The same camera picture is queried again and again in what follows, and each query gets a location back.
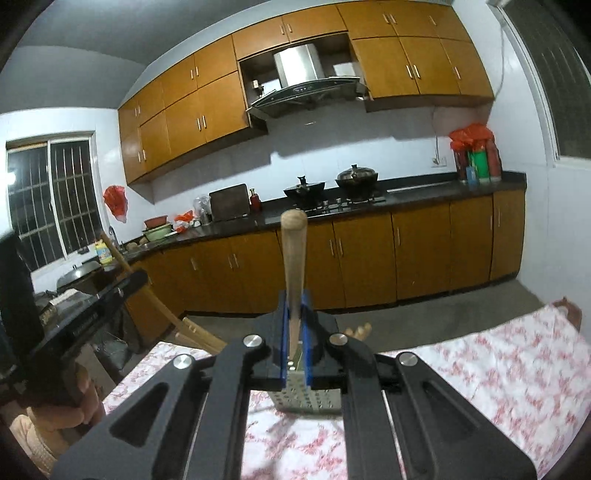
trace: black pot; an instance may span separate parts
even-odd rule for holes
[[[300,183],[283,190],[283,193],[302,210],[311,210],[318,207],[324,200],[324,182],[307,183],[306,177],[298,178]]]

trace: range hood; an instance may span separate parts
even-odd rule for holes
[[[263,95],[247,110],[263,120],[298,109],[310,110],[330,100],[353,100],[367,93],[359,77],[326,77],[314,44],[291,47],[273,56],[281,90]]]

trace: pink floral tablecloth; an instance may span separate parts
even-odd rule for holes
[[[538,478],[564,453],[591,410],[591,347],[553,306],[485,332],[408,350],[521,448]],[[160,342],[104,400],[107,413],[181,353],[207,356]],[[252,392],[242,478],[346,480],[342,418],[281,413],[265,392]]]

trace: wooden handle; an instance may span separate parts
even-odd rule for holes
[[[119,265],[121,265],[123,270],[125,270],[127,273],[132,273],[133,269],[129,266],[127,260],[125,260],[121,252],[119,252],[119,250],[113,246],[113,243],[111,243],[111,239],[107,236],[107,234],[102,232],[100,237],[102,238],[103,242],[105,242],[105,245],[111,252],[111,255],[113,255],[117,262],[119,262]],[[146,300],[148,300],[156,310],[158,310],[170,323],[172,323],[180,333],[191,339],[196,345],[199,346],[199,348],[209,352],[212,355],[217,355],[226,346],[226,342],[219,339],[215,335],[212,335],[206,329],[191,322],[189,319],[184,319],[183,322],[189,322],[191,324],[190,326],[181,322],[174,315],[174,313],[171,312],[170,309],[160,301],[149,285],[144,285],[139,292],[141,292]]]
[[[290,316],[290,352],[296,354],[300,337],[301,293],[306,270],[306,232],[308,217],[302,210],[287,210],[281,215],[281,244],[285,266],[285,290]]]

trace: lid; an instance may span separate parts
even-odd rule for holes
[[[337,180],[362,179],[373,177],[375,170],[369,167],[358,167],[357,164],[351,165],[351,168],[339,173]]]

